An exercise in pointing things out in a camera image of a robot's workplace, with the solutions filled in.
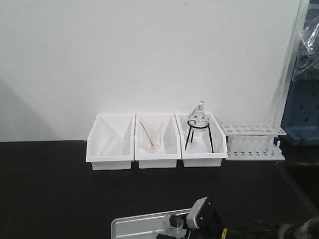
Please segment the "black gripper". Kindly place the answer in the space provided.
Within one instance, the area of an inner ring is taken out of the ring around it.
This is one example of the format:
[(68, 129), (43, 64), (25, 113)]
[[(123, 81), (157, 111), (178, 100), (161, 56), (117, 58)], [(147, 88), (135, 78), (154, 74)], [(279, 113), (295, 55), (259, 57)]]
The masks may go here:
[[(190, 229), (187, 225), (186, 239), (220, 239), (224, 224), (219, 211), (212, 204), (213, 212), (208, 223), (199, 229)], [(158, 234), (157, 239), (174, 239), (173, 236)]]

